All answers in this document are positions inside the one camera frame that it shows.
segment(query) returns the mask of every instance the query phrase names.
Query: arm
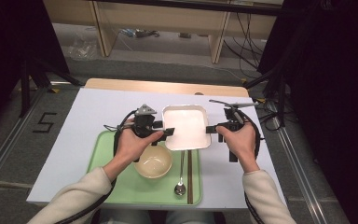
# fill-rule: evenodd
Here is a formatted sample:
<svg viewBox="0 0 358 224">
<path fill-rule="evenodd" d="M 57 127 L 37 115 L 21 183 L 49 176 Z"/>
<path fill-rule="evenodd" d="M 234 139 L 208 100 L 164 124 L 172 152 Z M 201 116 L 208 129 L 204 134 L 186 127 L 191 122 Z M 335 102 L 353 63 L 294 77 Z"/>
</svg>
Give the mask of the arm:
<svg viewBox="0 0 358 224">
<path fill-rule="evenodd" d="M 139 138 L 131 129 L 125 129 L 119 138 L 117 154 L 110 162 L 104 167 L 95 168 L 77 183 L 60 190 L 29 223 L 55 223 L 89 207 L 109 193 L 111 182 L 138 159 L 150 143 L 157 141 L 162 135 L 162 132 L 156 132 L 146 138 Z M 91 215 L 89 213 L 76 223 L 83 223 Z"/>
<path fill-rule="evenodd" d="M 255 130 L 246 122 L 237 132 L 225 127 L 216 127 L 227 146 L 233 152 L 244 171 L 243 188 L 252 206 L 264 223 L 295 223 L 289 210 L 281 201 L 275 183 L 269 174 L 260 170 L 255 160 Z"/>
</svg>

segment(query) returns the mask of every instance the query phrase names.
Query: person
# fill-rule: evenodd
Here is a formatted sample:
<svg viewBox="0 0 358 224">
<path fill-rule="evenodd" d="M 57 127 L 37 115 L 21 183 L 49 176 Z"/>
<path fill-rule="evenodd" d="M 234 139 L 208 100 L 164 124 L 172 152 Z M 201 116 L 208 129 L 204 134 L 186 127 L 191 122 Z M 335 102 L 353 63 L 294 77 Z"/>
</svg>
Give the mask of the person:
<svg viewBox="0 0 358 224">
<path fill-rule="evenodd" d="M 244 171 L 242 183 L 244 191 L 256 210 L 258 217 L 264 223 L 295 223 L 289 210 L 282 203 L 275 183 L 269 174 L 261 170 L 255 159 L 255 130 L 249 122 L 237 132 L 231 132 L 223 126 L 216 127 L 222 134 L 227 146 L 237 158 Z M 77 183 L 61 189 L 51 202 L 40 210 L 30 221 L 30 224 L 56 223 L 89 207 L 103 195 L 111 190 L 111 182 L 126 169 L 133 161 L 138 159 L 145 148 L 157 141 L 163 135 L 162 131 L 152 133 L 146 138 L 139 138 L 131 129 L 123 130 L 118 141 L 117 154 L 104 167 L 98 167 L 83 176 Z M 112 216 L 104 223 L 150 223 L 145 211 L 111 210 L 103 217 Z M 90 216 L 88 213 L 75 223 L 83 223 Z M 170 212 L 167 215 L 167 223 L 214 223 L 212 213 L 190 212 L 189 216 L 182 216 L 180 212 Z"/>
</svg>

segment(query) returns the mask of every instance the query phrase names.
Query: white sleeve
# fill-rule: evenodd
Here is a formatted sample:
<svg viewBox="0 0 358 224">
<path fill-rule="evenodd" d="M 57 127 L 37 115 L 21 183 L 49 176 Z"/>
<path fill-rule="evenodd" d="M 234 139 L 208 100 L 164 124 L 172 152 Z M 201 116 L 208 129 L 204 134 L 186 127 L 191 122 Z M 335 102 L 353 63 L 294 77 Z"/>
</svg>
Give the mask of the white sleeve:
<svg viewBox="0 0 358 224">
<path fill-rule="evenodd" d="M 56 223 L 68 218 L 95 203 L 112 188 L 102 167 L 93 169 L 77 183 L 61 189 L 51 202 L 28 223 Z M 92 212 L 74 223 L 83 223 Z"/>
<path fill-rule="evenodd" d="M 281 201 L 274 180 L 266 171 L 259 170 L 244 174 L 242 184 L 249 202 L 264 223 L 296 223 Z"/>
</svg>

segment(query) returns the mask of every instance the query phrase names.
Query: hand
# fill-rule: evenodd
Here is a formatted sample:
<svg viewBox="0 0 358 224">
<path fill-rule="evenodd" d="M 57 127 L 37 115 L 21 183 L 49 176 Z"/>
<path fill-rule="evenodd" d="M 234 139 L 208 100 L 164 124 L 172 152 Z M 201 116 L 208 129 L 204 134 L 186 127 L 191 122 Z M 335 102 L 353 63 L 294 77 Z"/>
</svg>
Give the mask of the hand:
<svg viewBox="0 0 358 224">
<path fill-rule="evenodd" d="M 103 167 L 109 180 L 116 179 L 129 164 L 141 157 L 147 146 L 159 140 L 163 134 L 158 131 L 146 138 L 140 138 L 131 129 L 124 129 L 118 140 L 115 157 Z"/>
<path fill-rule="evenodd" d="M 229 150 L 237 156 L 245 173 L 260 170 L 255 161 L 255 129 L 250 122 L 245 122 L 236 132 L 223 126 L 217 126 L 216 131 L 223 135 Z"/>
</svg>

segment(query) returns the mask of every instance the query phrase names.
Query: white tabletop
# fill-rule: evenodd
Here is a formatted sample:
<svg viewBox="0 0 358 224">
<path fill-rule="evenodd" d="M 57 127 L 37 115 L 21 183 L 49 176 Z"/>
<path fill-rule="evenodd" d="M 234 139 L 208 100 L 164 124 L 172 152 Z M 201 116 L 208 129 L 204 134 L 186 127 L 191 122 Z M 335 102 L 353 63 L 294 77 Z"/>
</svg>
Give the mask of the white tabletop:
<svg viewBox="0 0 358 224">
<path fill-rule="evenodd" d="M 105 124 L 117 126 L 130 111 L 143 104 L 158 112 L 154 115 L 156 120 L 162 119 L 162 109 L 167 105 L 201 105 L 207 111 L 210 125 L 225 122 L 224 107 L 209 102 L 210 99 L 231 104 L 252 102 L 250 98 L 243 97 L 81 89 L 27 202 L 47 204 L 61 188 L 77 182 L 88 170 L 97 136 L 105 131 Z M 241 110 L 257 124 L 261 132 L 255 108 L 251 106 Z M 282 201 L 285 202 L 264 140 L 257 162 L 274 179 Z M 227 145 L 217 141 L 217 134 L 212 135 L 209 147 L 200 149 L 200 172 L 202 198 L 200 203 L 191 207 L 205 210 L 246 208 L 241 183 L 243 170 L 238 162 L 229 162 Z M 103 206 L 115 207 L 114 204 L 106 203 Z M 121 204 L 120 207 L 188 209 L 189 206 Z"/>
</svg>

